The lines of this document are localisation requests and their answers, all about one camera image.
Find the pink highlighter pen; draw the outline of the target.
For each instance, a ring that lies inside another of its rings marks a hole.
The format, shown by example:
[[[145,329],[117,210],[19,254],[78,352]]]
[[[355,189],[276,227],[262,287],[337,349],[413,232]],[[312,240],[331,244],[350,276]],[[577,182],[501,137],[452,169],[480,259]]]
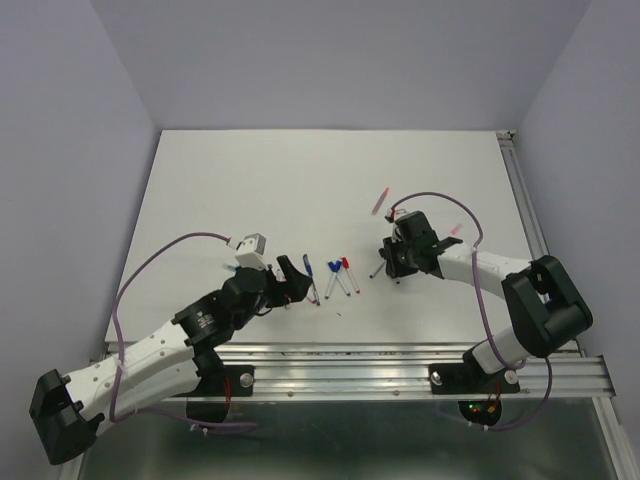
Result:
[[[373,216],[375,216],[375,215],[380,211],[380,209],[381,209],[382,205],[384,204],[384,202],[385,202],[385,200],[386,200],[386,198],[387,198],[387,196],[388,196],[388,194],[389,194],[389,190],[390,190],[390,188],[389,188],[389,187],[386,187],[386,188],[383,190],[383,192],[381,193],[381,195],[379,196],[379,198],[377,199],[377,201],[376,201],[376,203],[375,203],[374,207],[373,207],[373,208],[372,208],[372,210],[371,210],[371,214],[372,214]]]

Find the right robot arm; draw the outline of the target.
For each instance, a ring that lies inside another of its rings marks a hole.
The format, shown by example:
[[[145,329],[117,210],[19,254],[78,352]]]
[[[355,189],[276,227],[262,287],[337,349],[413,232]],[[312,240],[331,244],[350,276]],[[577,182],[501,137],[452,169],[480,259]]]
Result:
[[[439,238],[420,211],[396,215],[379,251],[388,277],[422,272],[468,284],[477,295],[488,292],[506,304],[510,327],[467,350],[458,363],[429,369],[436,395],[484,394],[496,388],[520,390],[516,365],[530,357],[545,359],[593,325],[593,315],[562,263],[544,255],[521,260],[481,252],[463,240]]]

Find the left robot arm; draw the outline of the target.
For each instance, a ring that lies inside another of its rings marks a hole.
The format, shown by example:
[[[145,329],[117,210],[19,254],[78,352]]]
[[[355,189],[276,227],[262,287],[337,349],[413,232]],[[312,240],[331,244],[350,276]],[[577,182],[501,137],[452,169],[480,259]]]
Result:
[[[285,255],[271,267],[240,266],[220,289],[178,312],[158,330],[120,352],[68,374],[52,369],[35,385],[29,415],[50,464],[86,452],[115,423],[193,390],[224,386],[217,346],[264,309],[305,300],[311,278]]]

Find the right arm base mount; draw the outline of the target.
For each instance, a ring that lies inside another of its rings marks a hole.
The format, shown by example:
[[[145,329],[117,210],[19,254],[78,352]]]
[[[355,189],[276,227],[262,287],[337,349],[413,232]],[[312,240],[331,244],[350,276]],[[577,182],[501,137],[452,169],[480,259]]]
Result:
[[[428,368],[429,382],[435,395],[472,395],[520,392],[517,380],[508,381],[505,370],[487,374],[466,363],[439,363]]]

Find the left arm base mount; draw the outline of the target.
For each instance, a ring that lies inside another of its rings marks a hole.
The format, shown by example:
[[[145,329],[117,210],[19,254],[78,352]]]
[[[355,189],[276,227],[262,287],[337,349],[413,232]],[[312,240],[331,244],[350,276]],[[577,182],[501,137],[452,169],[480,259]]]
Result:
[[[255,367],[250,364],[226,365],[207,373],[196,387],[183,393],[187,397],[251,397],[255,382]]]

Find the red capped whiteboard marker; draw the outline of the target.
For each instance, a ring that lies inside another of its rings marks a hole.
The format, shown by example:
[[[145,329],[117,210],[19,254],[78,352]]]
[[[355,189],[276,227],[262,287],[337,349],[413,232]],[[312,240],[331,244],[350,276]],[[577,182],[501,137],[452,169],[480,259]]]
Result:
[[[351,268],[349,260],[346,257],[342,257],[341,261],[342,261],[342,267],[343,267],[344,271],[347,274],[347,277],[348,277],[348,279],[349,279],[349,281],[350,281],[350,283],[351,283],[351,285],[353,287],[353,290],[355,291],[356,294],[360,294],[361,293],[361,289],[360,289],[360,286],[359,286],[359,284],[358,284],[358,282],[357,282],[357,280],[356,280],[356,278],[355,278],[355,276],[354,276],[354,274],[352,272],[352,268]]]

